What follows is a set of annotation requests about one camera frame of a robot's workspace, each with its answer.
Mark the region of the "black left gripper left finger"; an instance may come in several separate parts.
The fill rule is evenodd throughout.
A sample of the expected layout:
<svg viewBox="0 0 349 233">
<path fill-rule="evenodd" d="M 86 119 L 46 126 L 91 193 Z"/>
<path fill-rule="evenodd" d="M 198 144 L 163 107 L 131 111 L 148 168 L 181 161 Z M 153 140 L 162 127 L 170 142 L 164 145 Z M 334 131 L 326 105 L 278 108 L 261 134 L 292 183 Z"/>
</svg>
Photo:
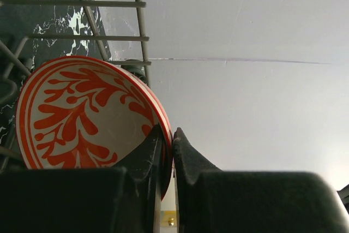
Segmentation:
<svg viewBox="0 0 349 233">
<path fill-rule="evenodd" d="M 1 232 L 159 232 L 163 134 L 111 168 L 6 171 Z"/>
</svg>

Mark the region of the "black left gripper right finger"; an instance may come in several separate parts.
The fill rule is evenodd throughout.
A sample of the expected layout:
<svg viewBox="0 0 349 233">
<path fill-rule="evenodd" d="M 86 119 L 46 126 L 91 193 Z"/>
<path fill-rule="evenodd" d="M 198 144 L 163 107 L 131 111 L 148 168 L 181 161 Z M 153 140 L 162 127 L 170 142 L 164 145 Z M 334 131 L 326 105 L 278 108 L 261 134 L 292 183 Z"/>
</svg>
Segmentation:
<svg viewBox="0 0 349 233">
<path fill-rule="evenodd" d="M 223 171 L 181 129 L 172 143 L 179 232 L 345 232 L 337 192 L 309 172 Z"/>
</svg>

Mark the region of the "orange leaf patterned bowl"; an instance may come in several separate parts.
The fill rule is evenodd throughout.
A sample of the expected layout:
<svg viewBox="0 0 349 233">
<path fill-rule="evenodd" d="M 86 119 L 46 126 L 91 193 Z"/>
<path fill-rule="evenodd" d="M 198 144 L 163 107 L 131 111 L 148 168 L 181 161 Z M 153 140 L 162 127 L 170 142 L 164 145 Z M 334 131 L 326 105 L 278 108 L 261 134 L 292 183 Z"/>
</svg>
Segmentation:
<svg viewBox="0 0 349 233">
<path fill-rule="evenodd" d="M 111 63 L 65 56 L 42 64 L 22 87 L 15 125 L 29 169 L 111 167 L 158 125 L 167 192 L 172 131 L 165 109 L 145 83 Z"/>
</svg>

